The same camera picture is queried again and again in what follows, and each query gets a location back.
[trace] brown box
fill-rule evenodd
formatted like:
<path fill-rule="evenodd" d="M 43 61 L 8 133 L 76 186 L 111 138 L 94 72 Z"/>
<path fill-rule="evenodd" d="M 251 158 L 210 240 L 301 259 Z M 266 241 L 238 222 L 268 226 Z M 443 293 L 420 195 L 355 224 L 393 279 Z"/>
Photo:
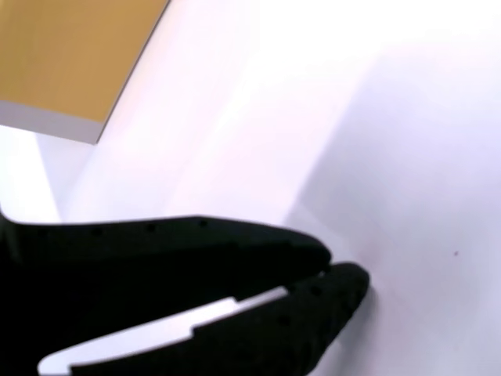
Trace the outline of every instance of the brown box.
<path fill-rule="evenodd" d="M 168 0 L 0 0 L 0 125 L 96 143 Z"/>

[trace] hole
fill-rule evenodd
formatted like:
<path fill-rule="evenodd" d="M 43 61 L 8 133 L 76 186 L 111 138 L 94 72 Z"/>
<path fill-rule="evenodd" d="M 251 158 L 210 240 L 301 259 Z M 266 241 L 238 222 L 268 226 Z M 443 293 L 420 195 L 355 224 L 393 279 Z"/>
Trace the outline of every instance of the hole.
<path fill-rule="evenodd" d="M 49 231 L 47 229 L 39 229 L 38 230 L 38 236 L 39 237 L 48 237 L 49 236 Z"/>
<path fill-rule="evenodd" d="M 157 225 L 155 225 L 154 223 L 150 223 L 146 226 L 146 232 L 154 233 L 155 231 L 157 231 Z"/>
<path fill-rule="evenodd" d="M 103 229 L 96 227 L 95 229 L 92 229 L 91 235 L 93 235 L 94 237 L 100 237 L 103 235 Z"/>
<path fill-rule="evenodd" d="M 283 327 L 289 327 L 291 322 L 290 316 L 288 315 L 279 316 L 279 318 L 276 319 L 276 321 Z"/>
<path fill-rule="evenodd" d="M 310 292 L 314 295 L 314 296 L 320 296 L 322 294 L 322 289 L 320 287 L 317 287 L 317 286 L 312 286 L 310 288 Z"/>

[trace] small dark spot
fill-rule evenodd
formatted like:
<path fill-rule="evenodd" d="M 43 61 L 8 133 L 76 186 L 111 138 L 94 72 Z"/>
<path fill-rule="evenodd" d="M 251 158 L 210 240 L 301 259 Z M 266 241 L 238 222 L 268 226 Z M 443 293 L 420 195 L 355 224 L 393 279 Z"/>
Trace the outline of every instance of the small dark spot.
<path fill-rule="evenodd" d="M 310 292 L 314 295 L 314 296 L 320 296 L 322 294 L 322 289 L 320 287 L 317 287 L 317 286 L 312 286 L 310 288 Z"/>
<path fill-rule="evenodd" d="M 100 237 L 103 235 L 103 229 L 96 227 L 95 229 L 92 229 L 91 235 L 93 235 L 94 237 Z"/>
<path fill-rule="evenodd" d="M 290 316 L 282 315 L 276 320 L 281 326 L 289 327 L 290 326 Z"/>
<path fill-rule="evenodd" d="M 154 233 L 155 231 L 157 231 L 157 225 L 155 225 L 154 223 L 150 223 L 149 225 L 146 225 L 146 232 Z"/>

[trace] white table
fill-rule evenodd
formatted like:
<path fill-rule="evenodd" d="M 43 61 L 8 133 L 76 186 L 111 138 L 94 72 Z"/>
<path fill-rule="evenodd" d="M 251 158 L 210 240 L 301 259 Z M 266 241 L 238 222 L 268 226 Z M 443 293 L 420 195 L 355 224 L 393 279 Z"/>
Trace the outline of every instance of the white table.
<path fill-rule="evenodd" d="M 0 128 L 3 210 L 307 231 L 374 289 L 314 375 L 497 375 L 498 20 L 469 0 L 173 0 L 97 147 Z"/>

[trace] white wall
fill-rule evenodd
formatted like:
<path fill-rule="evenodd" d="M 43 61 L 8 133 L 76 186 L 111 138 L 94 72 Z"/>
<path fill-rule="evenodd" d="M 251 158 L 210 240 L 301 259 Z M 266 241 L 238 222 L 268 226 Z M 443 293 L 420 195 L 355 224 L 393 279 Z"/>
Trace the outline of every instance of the white wall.
<path fill-rule="evenodd" d="M 499 16 L 469 0 L 173 0 L 102 142 L 39 139 L 48 177 L 35 152 L 11 161 L 2 206 L 308 231 L 374 286 L 314 374 L 497 375 Z"/>

